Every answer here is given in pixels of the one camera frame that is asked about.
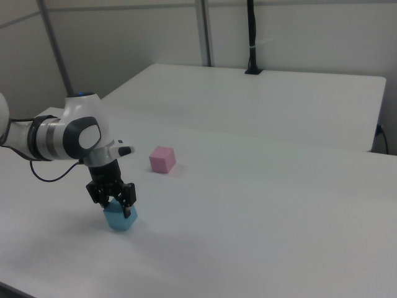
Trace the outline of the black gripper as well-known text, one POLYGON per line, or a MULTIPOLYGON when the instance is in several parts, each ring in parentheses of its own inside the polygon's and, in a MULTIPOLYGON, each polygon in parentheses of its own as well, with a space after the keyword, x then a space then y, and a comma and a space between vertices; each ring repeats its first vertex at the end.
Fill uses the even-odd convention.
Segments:
POLYGON ((106 208, 109 204, 109 194, 118 194, 117 202, 122 207, 123 216, 128 219, 136 202, 134 183, 125 184, 121 178, 121 170, 117 160, 97 167, 88 167, 92 181, 86 189, 95 204, 106 208))

